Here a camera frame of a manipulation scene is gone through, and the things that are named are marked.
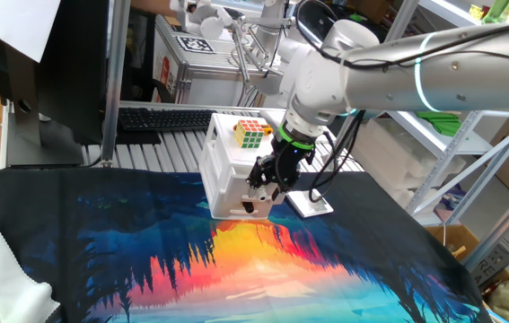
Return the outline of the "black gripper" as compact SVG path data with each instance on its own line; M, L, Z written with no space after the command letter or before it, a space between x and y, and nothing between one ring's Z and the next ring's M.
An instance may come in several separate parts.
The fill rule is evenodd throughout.
M262 163L254 164L246 181L251 194L259 188L263 190L262 202L283 203L285 194L280 188L292 189L299 179L303 150L288 142L273 142L272 148Z

